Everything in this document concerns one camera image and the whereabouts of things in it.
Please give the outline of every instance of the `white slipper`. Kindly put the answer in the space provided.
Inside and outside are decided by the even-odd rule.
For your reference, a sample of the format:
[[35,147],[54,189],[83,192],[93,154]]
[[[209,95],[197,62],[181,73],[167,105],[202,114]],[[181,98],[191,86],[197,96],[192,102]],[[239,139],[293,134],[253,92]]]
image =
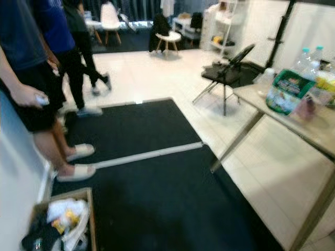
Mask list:
[[74,147],[75,147],[76,153],[66,158],[68,162],[74,161],[79,158],[90,156],[95,152],[94,147],[89,144],[75,145]]
[[95,168],[92,165],[74,165],[74,174],[72,176],[57,176],[58,182],[76,182],[91,178],[95,174]]

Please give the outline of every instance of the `black carpet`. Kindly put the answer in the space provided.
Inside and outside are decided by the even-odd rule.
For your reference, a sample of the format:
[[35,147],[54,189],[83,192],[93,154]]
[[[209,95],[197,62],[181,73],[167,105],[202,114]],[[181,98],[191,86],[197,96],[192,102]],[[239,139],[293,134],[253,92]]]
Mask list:
[[[138,33],[131,32],[129,30],[119,30],[121,44],[117,42],[116,36],[113,32],[109,33],[108,45],[105,46],[105,32],[99,32],[100,38],[103,42],[99,44],[94,38],[92,42],[93,53],[112,53],[112,52],[130,52],[130,51],[148,51],[149,50],[149,29],[139,29]],[[187,49],[198,49],[199,42],[195,41],[194,46],[191,47],[190,42],[187,39],[182,39],[177,43],[179,50]]]
[[282,250],[209,147],[97,171],[53,195],[92,187],[98,250]]
[[201,142],[173,100],[103,109],[100,117],[66,115],[70,145],[92,144],[96,152],[76,163],[96,163]]

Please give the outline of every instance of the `white chair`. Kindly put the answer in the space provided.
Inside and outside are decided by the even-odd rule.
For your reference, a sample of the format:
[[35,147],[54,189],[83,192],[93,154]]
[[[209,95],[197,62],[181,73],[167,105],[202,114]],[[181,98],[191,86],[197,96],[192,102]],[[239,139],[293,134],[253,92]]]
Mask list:
[[116,38],[119,44],[121,44],[121,39],[120,39],[119,33],[117,32],[120,29],[121,23],[119,21],[117,12],[113,4],[111,2],[107,2],[106,4],[103,4],[101,6],[100,14],[101,14],[100,21],[102,24],[102,28],[106,31],[105,44],[107,45],[108,43],[108,32],[109,31],[115,31]]
[[165,41],[165,50],[166,52],[168,52],[169,49],[169,43],[173,43],[174,46],[174,50],[177,52],[178,54],[178,49],[177,49],[177,45],[176,42],[180,41],[182,39],[182,35],[180,35],[177,32],[174,31],[170,31],[168,36],[162,36],[160,34],[156,34],[156,37],[158,37],[160,39],[156,52],[157,50],[160,48],[162,41]]

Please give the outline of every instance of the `man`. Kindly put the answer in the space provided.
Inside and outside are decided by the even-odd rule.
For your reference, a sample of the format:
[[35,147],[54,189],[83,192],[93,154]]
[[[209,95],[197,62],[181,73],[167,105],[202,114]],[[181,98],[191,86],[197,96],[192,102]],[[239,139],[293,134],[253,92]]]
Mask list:
[[92,93],[95,96],[100,94],[99,89],[96,87],[98,79],[102,80],[107,88],[111,90],[111,84],[108,74],[102,76],[95,68],[92,57],[92,46],[90,34],[83,18],[84,7],[82,0],[63,0],[64,11],[66,19],[68,20],[68,27],[74,39],[74,42],[84,57],[86,67],[84,73],[90,76],[92,84]]
[[68,29],[61,0],[26,1],[31,3],[36,23],[46,42],[46,49],[50,48],[49,59],[56,64],[60,62],[62,69],[69,76],[69,85],[78,108],[78,117],[100,116],[103,113],[100,108],[85,107],[83,98],[84,66]]
[[[91,155],[91,145],[69,147],[55,117],[60,104],[57,85],[41,43],[38,28],[22,0],[0,1],[0,89],[34,142],[58,171],[58,181],[77,181],[95,173],[91,165],[70,165],[67,160]],[[42,107],[36,97],[49,98]]]

